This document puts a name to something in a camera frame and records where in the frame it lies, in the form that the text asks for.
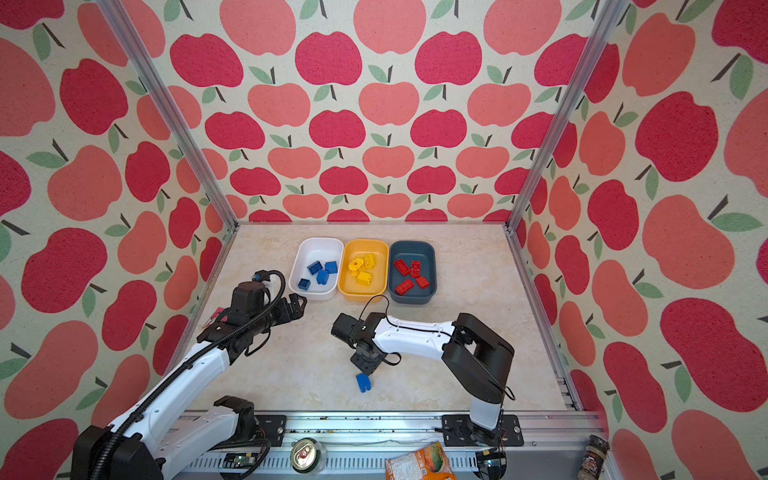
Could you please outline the blue lego brick front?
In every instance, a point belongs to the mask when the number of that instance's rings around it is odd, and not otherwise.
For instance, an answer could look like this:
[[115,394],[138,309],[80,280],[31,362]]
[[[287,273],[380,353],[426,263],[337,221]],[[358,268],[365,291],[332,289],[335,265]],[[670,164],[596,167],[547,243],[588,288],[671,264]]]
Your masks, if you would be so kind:
[[361,393],[366,393],[372,389],[370,378],[366,374],[358,374],[356,382]]

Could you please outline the white plastic container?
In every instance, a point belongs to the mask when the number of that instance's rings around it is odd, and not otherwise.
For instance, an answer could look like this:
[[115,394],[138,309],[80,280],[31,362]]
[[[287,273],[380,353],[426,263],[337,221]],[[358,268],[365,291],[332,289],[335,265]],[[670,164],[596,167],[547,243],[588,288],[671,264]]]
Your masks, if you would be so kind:
[[311,237],[298,249],[291,269],[289,287],[311,301],[327,301],[339,285],[344,245],[329,237]]

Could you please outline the blue lego brick angled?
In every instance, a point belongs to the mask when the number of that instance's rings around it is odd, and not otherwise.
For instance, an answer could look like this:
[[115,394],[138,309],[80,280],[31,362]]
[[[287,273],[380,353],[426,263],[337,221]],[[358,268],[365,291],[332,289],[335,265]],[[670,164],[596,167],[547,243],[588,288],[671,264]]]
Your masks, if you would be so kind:
[[323,264],[320,261],[315,261],[307,266],[307,269],[311,275],[315,275],[324,269]]

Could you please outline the yellow round lego piece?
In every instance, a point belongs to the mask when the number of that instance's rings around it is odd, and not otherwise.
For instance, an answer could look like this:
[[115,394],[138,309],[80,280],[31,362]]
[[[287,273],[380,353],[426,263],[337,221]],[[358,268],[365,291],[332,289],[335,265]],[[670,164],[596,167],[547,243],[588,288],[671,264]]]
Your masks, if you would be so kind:
[[349,262],[348,271],[353,276],[357,276],[361,271],[361,269],[364,267],[364,265],[365,265],[365,261],[362,257],[355,257]]

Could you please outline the yellow lego brick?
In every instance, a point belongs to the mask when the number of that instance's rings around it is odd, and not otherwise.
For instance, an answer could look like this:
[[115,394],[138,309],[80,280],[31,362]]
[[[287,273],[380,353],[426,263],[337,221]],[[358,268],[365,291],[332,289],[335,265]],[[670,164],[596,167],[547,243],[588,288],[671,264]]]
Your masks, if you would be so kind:
[[356,281],[363,286],[371,286],[373,282],[373,276],[367,271],[360,270],[356,275]]
[[372,270],[376,266],[376,256],[373,253],[367,253],[363,256],[363,267],[366,270]]

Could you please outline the dark teal plastic container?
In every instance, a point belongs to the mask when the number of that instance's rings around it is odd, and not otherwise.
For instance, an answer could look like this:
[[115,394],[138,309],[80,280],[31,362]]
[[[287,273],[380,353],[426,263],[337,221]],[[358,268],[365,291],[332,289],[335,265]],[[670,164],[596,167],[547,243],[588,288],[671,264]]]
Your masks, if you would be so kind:
[[390,246],[388,291],[401,304],[427,304],[437,292],[433,246],[424,241],[400,240]]

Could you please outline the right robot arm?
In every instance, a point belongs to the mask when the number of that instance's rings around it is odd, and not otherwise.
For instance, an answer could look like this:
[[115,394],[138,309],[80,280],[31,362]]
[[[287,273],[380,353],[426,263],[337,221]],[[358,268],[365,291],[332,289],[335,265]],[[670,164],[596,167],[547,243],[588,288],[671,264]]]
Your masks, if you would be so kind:
[[402,320],[384,312],[366,319],[340,314],[331,334],[354,350],[350,361],[371,375],[390,355],[415,355],[440,360],[471,397],[468,432],[475,445],[498,447],[502,442],[502,410],[514,394],[507,380],[514,348],[472,314],[453,322]]

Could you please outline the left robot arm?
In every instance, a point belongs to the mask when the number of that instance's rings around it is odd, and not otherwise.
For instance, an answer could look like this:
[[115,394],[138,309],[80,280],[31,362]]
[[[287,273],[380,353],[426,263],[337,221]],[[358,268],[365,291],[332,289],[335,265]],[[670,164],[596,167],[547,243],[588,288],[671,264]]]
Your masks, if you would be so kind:
[[303,317],[305,297],[296,293],[254,308],[243,321],[222,310],[198,343],[160,384],[105,427],[90,426],[77,438],[72,455],[74,479],[172,479],[214,449],[257,447],[246,463],[252,472],[271,446],[252,402],[224,396],[187,426],[177,420],[220,374],[251,354],[255,335]]

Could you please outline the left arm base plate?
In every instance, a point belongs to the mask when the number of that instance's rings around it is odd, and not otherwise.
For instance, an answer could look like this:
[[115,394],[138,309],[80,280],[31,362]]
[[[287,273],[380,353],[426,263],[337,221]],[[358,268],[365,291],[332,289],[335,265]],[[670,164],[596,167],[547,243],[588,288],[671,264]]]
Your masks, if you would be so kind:
[[265,434],[271,447],[281,447],[286,433],[287,416],[258,413],[255,418],[258,430]]

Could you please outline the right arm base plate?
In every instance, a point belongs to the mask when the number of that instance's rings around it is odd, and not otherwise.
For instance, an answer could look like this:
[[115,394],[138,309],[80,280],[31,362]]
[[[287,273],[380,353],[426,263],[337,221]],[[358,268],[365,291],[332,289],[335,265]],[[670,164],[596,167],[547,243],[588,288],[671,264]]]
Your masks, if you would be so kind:
[[519,419],[515,415],[502,414],[495,429],[488,430],[476,425],[468,414],[451,414],[441,417],[441,426],[437,428],[443,435],[443,443],[448,447],[522,447],[524,438]]

